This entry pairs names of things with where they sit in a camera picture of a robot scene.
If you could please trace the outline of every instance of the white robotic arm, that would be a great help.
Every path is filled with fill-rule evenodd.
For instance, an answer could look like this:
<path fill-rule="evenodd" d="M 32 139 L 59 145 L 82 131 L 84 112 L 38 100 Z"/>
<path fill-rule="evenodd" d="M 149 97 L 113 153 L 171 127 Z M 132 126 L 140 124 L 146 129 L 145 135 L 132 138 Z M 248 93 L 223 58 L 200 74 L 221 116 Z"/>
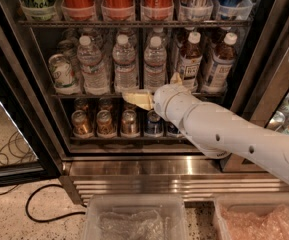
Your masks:
<path fill-rule="evenodd" d="M 154 110 L 204 155 L 242 156 L 289 184 L 289 136 L 254 125 L 228 109 L 195 98 L 182 85 L 154 94 Z"/>

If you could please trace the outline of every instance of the floor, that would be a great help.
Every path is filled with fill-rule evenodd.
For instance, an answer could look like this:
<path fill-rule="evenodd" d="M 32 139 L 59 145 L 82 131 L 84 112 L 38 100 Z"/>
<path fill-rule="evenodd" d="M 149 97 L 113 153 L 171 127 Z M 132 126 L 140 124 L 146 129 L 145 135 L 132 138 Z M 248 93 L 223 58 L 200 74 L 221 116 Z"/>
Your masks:
<path fill-rule="evenodd" d="M 35 155 L 21 138 L 16 127 L 0 107 L 0 166 L 32 161 Z M 29 213 L 38 220 L 49 220 L 68 213 L 48 223 L 31 220 L 25 206 L 32 193 L 49 184 L 60 184 L 57 179 L 0 188 L 0 240 L 76 240 L 84 229 L 85 207 L 74 205 L 65 191 L 59 187 L 47 187 L 33 196 Z M 189 240 L 215 240 L 212 226 L 212 203 L 197 203 L 186 209 Z"/>

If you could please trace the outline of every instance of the cable on floor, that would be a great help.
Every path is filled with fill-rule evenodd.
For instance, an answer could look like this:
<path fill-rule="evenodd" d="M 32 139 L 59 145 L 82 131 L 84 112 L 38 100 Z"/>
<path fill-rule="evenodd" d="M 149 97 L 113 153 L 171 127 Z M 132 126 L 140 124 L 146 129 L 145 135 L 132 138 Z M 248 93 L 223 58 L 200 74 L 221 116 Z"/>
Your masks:
<path fill-rule="evenodd" d="M 24 138 L 22 137 L 22 135 L 18 131 L 16 131 L 11 135 L 8 142 L 4 146 L 2 146 L 2 148 L 0 149 L 0 165 L 6 166 L 6 165 L 10 165 L 10 164 L 20 164 L 20 163 L 24 163 L 24 162 L 31 162 L 35 159 L 35 155 L 34 155 L 33 151 L 31 150 L 31 148 L 28 147 L 27 151 L 22 150 L 18 144 L 19 141 L 24 141 Z M 8 149 L 9 154 L 6 154 L 3 152 L 4 149 L 6 149 L 6 148 Z M 15 161 L 14 163 L 10 163 L 9 155 L 17 158 L 18 160 Z M 10 189 L 8 189 L 7 191 L 0 193 L 0 196 L 6 195 L 6 194 L 12 192 L 17 187 L 19 187 L 19 185 L 13 186 Z"/>
<path fill-rule="evenodd" d="M 49 223 L 49 222 L 52 222 L 52 221 L 56 221 L 56 220 L 60 220 L 60 219 L 63 219 L 63 218 L 66 218 L 66 217 L 69 217 L 69 216 L 74 216 L 74 215 L 85 215 L 85 212 L 72 212 L 72 213 L 67 213 L 67 214 L 64 214 L 64 215 L 61 215 L 61 216 L 58 216 L 58 217 L 55 217 L 55 218 L 51 218 L 51 219 L 46 219 L 46 220 L 41 220 L 41 219 L 36 219 L 34 218 L 30 212 L 29 212 L 29 205 L 30 205 L 30 202 L 32 200 L 32 198 L 38 193 L 40 192 L 42 189 L 44 188 L 49 188 L 49 187 L 58 187 L 58 188 L 63 188 L 61 185 L 59 184 L 49 184 L 49 185 L 45 185 L 45 186 L 42 186 L 40 188 L 38 188 L 37 190 L 35 190 L 31 195 L 30 197 L 28 198 L 27 202 L 26 202 L 26 205 L 25 205 L 25 213 L 26 215 L 34 222 L 37 222 L 37 223 Z"/>

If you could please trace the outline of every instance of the refrigerator door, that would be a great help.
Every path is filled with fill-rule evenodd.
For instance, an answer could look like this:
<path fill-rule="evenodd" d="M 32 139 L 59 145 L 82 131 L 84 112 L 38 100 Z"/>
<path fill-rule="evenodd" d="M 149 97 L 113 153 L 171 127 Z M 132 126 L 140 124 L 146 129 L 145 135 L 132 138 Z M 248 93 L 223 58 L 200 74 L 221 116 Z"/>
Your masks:
<path fill-rule="evenodd" d="M 14 53 L 15 43 L 11 46 L 9 42 L 12 36 L 10 33 L 7 36 L 5 34 L 6 28 L 7 25 L 3 29 L 0 26 L 0 125 L 6 124 L 3 120 L 9 117 L 18 136 L 10 142 L 13 141 L 17 146 L 18 140 L 23 138 L 28 151 L 22 151 L 28 152 L 29 157 L 18 157 L 15 154 L 18 159 L 14 161 L 0 149 L 0 187 L 56 178 L 62 167 L 58 159 L 61 148 L 46 132 L 51 126 L 47 120 L 43 120 L 45 114 L 23 73 L 24 65 Z M 5 137 L 5 133 L 0 132 L 2 143 L 1 136 Z"/>
<path fill-rule="evenodd" d="M 247 71 L 244 75 L 238 95 L 231 107 L 232 111 L 240 113 L 245 119 L 262 127 L 269 124 L 284 98 L 289 94 L 289 14 L 278 39 L 274 40 L 271 36 L 271 33 L 276 31 L 272 26 L 278 26 L 277 24 L 283 19 L 282 15 L 278 15 L 276 12 L 288 4 L 289 0 L 276 0 L 275 10 L 270 14 L 258 41 L 258 47 L 248 64 L 248 69 L 252 70 Z M 267 59 L 265 56 L 268 55 L 263 48 L 272 41 L 275 42 L 275 45 Z M 224 159 L 221 163 L 225 172 L 262 170 L 236 155 Z"/>

